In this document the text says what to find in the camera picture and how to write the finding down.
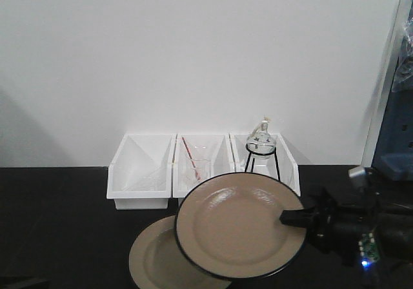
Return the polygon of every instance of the plate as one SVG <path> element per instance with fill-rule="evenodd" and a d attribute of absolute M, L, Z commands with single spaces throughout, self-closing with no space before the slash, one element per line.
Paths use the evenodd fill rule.
<path fill-rule="evenodd" d="M 174 216 L 142 231 L 129 253 L 129 271 L 140 289 L 224 289 L 229 281 L 198 270 L 179 251 Z"/>
<path fill-rule="evenodd" d="M 285 184 L 261 174 L 230 173 L 193 189 L 176 216 L 178 246 L 189 261 L 225 279 L 272 275 L 297 255 L 307 230 L 279 221 L 302 209 Z"/>

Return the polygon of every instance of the black table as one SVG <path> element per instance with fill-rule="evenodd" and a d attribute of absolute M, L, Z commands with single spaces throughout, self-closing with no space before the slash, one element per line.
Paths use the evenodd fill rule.
<path fill-rule="evenodd" d="M 300 166 L 302 195 L 327 187 L 352 200 L 352 166 Z M 128 253 L 148 225 L 177 210 L 116 210 L 106 199 L 107 168 L 0 169 L 0 276 L 34 276 L 51 288 L 136 288 Z M 334 253 L 306 244 L 299 257 L 266 279 L 240 288 L 362 288 L 360 267 L 345 267 Z"/>

